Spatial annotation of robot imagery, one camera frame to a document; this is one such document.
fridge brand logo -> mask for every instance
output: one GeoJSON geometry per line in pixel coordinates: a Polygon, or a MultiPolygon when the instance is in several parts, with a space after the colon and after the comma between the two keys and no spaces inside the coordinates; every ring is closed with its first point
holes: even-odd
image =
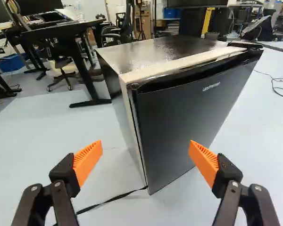
{"type": "Polygon", "coordinates": [[[207,90],[209,90],[209,89],[211,89],[211,88],[217,87],[217,86],[219,86],[219,85],[220,85],[220,82],[217,82],[217,83],[215,83],[215,84],[213,84],[213,85],[210,85],[210,86],[208,86],[208,87],[203,88],[203,89],[202,89],[202,92],[205,92],[205,91],[207,91],[207,90]]]}

screw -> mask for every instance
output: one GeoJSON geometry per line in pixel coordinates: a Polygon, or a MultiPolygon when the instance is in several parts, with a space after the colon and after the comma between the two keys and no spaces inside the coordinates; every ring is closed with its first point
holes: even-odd
{"type": "Polygon", "coordinates": [[[30,190],[33,192],[33,191],[35,191],[35,190],[37,190],[37,189],[38,189],[37,186],[33,186],[30,190]]]}
{"type": "Polygon", "coordinates": [[[256,186],[255,186],[255,189],[258,190],[258,191],[260,191],[260,192],[262,191],[262,188],[261,188],[259,185],[256,185],[256,186]]]}
{"type": "Polygon", "coordinates": [[[139,86],[140,86],[140,85],[139,85],[138,83],[132,83],[132,84],[131,84],[131,88],[132,88],[132,89],[138,89],[139,86]]]}
{"type": "Polygon", "coordinates": [[[236,181],[233,181],[232,185],[235,186],[235,187],[238,187],[238,183],[236,181]]]}

black fridge top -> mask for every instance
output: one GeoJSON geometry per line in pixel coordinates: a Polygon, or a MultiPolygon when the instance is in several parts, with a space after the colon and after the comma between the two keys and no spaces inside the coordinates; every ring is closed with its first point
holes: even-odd
{"type": "Polygon", "coordinates": [[[96,51],[116,73],[124,74],[226,45],[222,41],[175,35],[99,48],[96,51]]]}

tripod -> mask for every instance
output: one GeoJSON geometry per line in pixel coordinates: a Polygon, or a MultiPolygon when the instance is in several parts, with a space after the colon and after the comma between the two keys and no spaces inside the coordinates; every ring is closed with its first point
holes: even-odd
{"type": "Polygon", "coordinates": [[[137,4],[137,5],[138,5],[138,8],[139,8],[139,10],[140,10],[140,25],[141,25],[141,30],[140,30],[140,33],[139,33],[137,39],[140,39],[140,37],[141,37],[141,40],[145,40],[145,39],[146,39],[146,35],[145,35],[145,33],[143,32],[143,27],[142,27],[142,4],[139,3],[139,4],[137,4]]]}

water bottle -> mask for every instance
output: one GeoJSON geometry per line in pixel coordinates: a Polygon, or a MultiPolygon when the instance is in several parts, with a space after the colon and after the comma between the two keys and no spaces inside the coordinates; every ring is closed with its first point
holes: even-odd
{"type": "Polygon", "coordinates": [[[85,22],[85,15],[82,10],[81,0],[77,0],[75,4],[76,16],[79,22],[85,22]]]}

